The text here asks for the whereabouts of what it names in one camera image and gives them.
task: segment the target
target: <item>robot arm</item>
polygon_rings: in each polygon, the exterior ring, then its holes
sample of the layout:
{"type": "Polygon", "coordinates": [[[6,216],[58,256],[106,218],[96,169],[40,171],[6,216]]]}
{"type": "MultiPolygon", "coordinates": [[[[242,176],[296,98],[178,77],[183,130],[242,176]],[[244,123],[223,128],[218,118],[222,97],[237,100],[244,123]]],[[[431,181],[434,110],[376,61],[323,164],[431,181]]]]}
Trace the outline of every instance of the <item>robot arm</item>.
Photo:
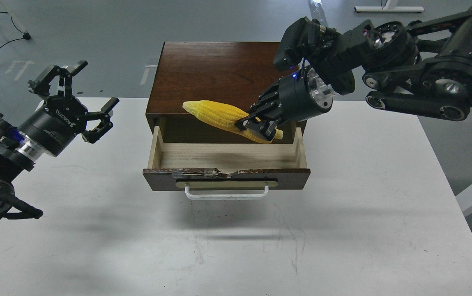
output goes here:
{"type": "Polygon", "coordinates": [[[112,97],[100,111],[88,112],[72,95],[72,77],[86,65],[88,63],[82,60],[76,67],[49,66],[35,81],[29,81],[29,91],[41,96],[44,104],[19,127],[7,123],[0,114],[0,220],[42,216],[41,210],[15,196],[11,184],[23,170],[31,171],[42,154],[58,156],[78,134],[82,134],[86,142],[95,143],[112,128],[112,108],[119,99],[112,97]],[[56,77],[64,90],[50,96],[50,82],[56,77]],[[86,131],[87,122],[92,120],[100,122],[86,131]],[[10,213],[11,208],[20,212],[10,213]]]}
{"type": "Polygon", "coordinates": [[[366,96],[371,107],[464,120],[472,107],[472,8],[408,26],[390,22],[375,27],[366,20],[344,34],[316,19],[301,18],[285,31],[274,65],[283,71],[302,60],[299,71],[281,77],[258,96],[249,116],[236,122],[240,130],[270,141],[278,125],[328,112],[335,95],[354,92],[351,70],[358,66],[365,70],[363,82],[374,90],[366,96]],[[418,38],[441,30],[451,36],[438,41],[418,38]],[[437,55],[422,60],[420,52],[437,55]]]}

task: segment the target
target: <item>corn cob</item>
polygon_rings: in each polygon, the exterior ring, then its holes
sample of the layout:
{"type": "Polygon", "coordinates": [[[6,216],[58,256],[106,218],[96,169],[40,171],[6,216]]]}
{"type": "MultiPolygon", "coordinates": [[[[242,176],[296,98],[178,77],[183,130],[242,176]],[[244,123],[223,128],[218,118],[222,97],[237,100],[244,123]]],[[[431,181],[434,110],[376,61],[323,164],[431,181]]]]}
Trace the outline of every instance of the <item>corn cob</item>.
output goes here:
{"type": "MultiPolygon", "coordinates": [[[[202,122],[217,127],[218,129],[241,135],[247,139],[262,144],[270,144],[271,142],[254,135],[248,129],[240,131],[234,125],[236,121],[249,115],[238,107],[214,101],[202,100],[184,102],[183,109],[193,116],[196,116],[196,118],[202,122]]],[[[274,139],[281,139],[282,137],[283,131],[276,129],[274,139]]]]}

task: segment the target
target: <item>brand label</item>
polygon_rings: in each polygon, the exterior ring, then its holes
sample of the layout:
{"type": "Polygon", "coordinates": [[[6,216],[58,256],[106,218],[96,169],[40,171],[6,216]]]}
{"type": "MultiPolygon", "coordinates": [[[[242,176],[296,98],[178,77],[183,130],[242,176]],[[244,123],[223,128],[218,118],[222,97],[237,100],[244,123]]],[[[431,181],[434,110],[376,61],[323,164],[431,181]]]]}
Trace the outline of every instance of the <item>brand label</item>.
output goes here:
{"type": "Polygon", "coordinates": [[[64,120],[70,127],[75,126],[75,123],[71,122],[69,118],[67,118],[64,114],[62,114],[59,109],[55,110],[55,114],[57,114],[62,120],[64,120]]]}

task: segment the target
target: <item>table surface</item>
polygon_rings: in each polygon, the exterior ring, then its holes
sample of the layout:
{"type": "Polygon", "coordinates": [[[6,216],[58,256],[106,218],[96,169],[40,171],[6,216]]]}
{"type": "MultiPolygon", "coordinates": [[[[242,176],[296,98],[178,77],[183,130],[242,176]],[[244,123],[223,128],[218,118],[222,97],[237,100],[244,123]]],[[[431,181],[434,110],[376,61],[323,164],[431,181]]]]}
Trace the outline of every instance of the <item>table surface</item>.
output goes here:
{"type": "Polygon", "coordinates": [[[416,116],[337,101],[307,125],[305,189],[192,202],[141,174],[146,101],[14,181],[44,216],[1,221],[0,295],[472,295],[472,235],[416,116]]]}

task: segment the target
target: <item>white metal handle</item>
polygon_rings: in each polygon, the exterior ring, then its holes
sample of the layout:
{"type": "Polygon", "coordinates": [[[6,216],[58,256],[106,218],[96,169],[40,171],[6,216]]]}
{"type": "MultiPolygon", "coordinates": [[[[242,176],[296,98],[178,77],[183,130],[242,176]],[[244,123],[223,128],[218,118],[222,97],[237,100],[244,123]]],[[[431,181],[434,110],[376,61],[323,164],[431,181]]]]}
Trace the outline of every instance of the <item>white metal handle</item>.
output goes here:
{"type": "Polygon", "coordinates": [[[268,183],[265,183],[263,193],[241,193],[241,194],[192,194],[190,185],[185,185],[185,194],[189,200],[193,201],[213,201],[213,200],[259,200],[268,193],[268,183]]]}

